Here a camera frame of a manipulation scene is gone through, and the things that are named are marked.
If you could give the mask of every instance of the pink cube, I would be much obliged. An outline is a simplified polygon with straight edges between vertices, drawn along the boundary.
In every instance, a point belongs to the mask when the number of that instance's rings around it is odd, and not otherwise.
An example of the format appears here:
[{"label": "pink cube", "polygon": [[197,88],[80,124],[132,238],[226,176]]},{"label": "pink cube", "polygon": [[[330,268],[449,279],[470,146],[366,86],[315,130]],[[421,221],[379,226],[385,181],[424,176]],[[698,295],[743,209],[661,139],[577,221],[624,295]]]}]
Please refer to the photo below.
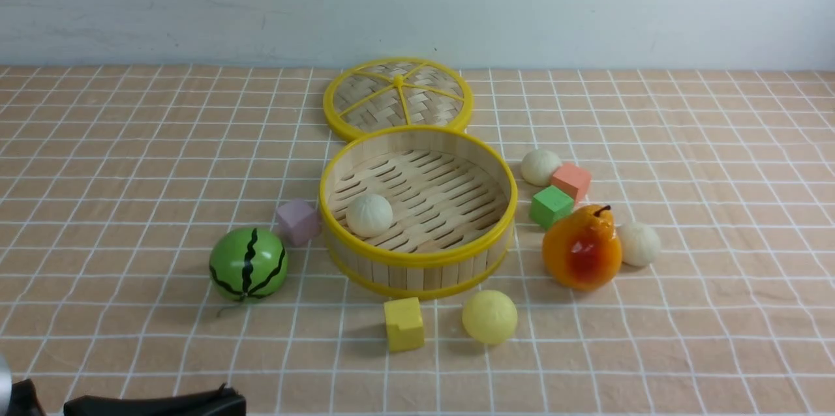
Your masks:
[{"label": "pink cube", "polygon": [[591,173],[575,164],[566,162],[561,164],[554,175],[551,175],[551,184],[560,188],[566,195],[571,196],[575,200],[575,205],[577,205],[588,192],[588,186],[591,185]]},{"label": "pink cube", "polygon": [[275,216],[278,219],[280,237],[289,241],[292,246],[304,245],[322,231],[319,213],[301,199],[278,206]]}]

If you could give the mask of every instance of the steamer basket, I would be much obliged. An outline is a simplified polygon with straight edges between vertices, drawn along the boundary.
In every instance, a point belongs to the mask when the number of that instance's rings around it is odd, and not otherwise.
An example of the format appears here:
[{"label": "steamer basket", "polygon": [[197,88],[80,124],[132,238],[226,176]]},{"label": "steamer basket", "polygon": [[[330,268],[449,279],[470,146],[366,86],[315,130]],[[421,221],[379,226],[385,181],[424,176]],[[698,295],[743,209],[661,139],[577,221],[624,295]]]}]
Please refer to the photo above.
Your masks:
[{"label": "steamer basket", "polygon": [[[393,226],[373,238],[346,226],[363,193],[391,202]],[[518,192],[488,145],[456,130],[399,126],[349,143],[319,189],[324,237],[337,267],[388,297],[457,294],[498,268],[513,241]]]},{"label": "steamer basket", "polygon": [[343,72],[328,85],[322,104],[328,125],[346,141],[408,125],[463,131],[472,116],[472,90],[440,63],[394,57]]}]

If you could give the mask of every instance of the toy pear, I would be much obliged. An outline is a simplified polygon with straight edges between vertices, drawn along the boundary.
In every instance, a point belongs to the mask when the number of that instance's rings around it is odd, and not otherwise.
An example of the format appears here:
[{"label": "toy pear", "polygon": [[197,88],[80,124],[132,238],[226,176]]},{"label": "toy pear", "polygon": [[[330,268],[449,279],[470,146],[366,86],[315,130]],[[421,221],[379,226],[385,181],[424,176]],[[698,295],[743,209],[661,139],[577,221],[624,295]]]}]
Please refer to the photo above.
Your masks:
[{"label": "toy pear", "polygon": [[622,258],[610,205],[585,205],[554,223],[542,239],[542,259],[551,276],[579,291],[612,280]]}]

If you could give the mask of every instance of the black stripe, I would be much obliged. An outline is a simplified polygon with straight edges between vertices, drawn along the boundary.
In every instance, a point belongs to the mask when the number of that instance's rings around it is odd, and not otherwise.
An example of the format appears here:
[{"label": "black stripe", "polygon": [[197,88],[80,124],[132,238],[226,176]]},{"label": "black stripe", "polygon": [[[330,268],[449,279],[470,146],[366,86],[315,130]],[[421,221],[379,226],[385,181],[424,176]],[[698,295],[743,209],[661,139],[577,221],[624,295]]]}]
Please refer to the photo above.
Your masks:
[{"label": "black stripe", "polygon": [[258,241],[258,229],[252,229],[252,239],[247,243],[247,253],[244,255],[244,267],[241,270],[241,291],[248,295],[252,285],[252,272],[256,269],[252,265],[252,259],[256,257],[254,245]]},{"label": "black stripe", "polygon": [[255,297],[255,298],[262,298],[262,297],[265,297],[265,296],[258,296],[258,297],[256,297],[256,296],[254,296],[254,295],[253,295],[253,293],[254,293],[254,292],[257,292],[257,291],[260,291],[260,290],[262,290],[263,288],[265,288],[265,287],[266,287],[266,285],[268,285],[268,284],[269,284],[269,281],[270,281],[270,280],[272,280],[272,278],[273,278],[273,277],[278,276],[278,273],[281,273],[281,268],[283,268],[283,267],[284,267],[284,253],[285,253],[285,252],[286,252],[286,250],[285,250],[285,249],[284,249],[284,247],[282,246],[282,247],[281,247],[281,254],[278,256],[278,265],[275,267],[275,269],[274,269],[274,270],[272,270],[272,271],[270,271],[270,272],[269,272],[269,274],[268,274],[268,276],[266,277],[266,279],[265,279],[265,280],[262,280],[262,282],[261,282],[259,285],[255,286],[254,288],[252,288],[252,289],[250,290],[250,293],[249,293],[249,296],[250,296],[250,297]]},{"label": "black stripe", "polygon": [[229,285],[229,282],[226,282],[225,280],[218,279],[217,271],[215,270],[215,267],[213,267],[212,265],[209,265],[209,272],[211,273],[211,279],[214,280],[215,284],[217,284],[218,286],[221,286],[224,291],[229,292],[233,296],[241,295],[241,292],[238,292],[235,289],[233,289],[232,286]]}]

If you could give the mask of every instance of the green cube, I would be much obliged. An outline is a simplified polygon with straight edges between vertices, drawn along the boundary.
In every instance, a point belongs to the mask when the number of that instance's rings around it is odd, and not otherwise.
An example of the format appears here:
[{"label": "green cube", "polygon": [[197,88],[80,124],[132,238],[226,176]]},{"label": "green cube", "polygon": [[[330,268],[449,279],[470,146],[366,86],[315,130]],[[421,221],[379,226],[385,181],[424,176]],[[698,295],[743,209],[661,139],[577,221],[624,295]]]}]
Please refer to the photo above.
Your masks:
[{"label": "green cube", "polygon": [[573,211],[573,199],[560,188],[549,186],[534,195],[530,204],[530,218],[546,231],[557,220]]}]

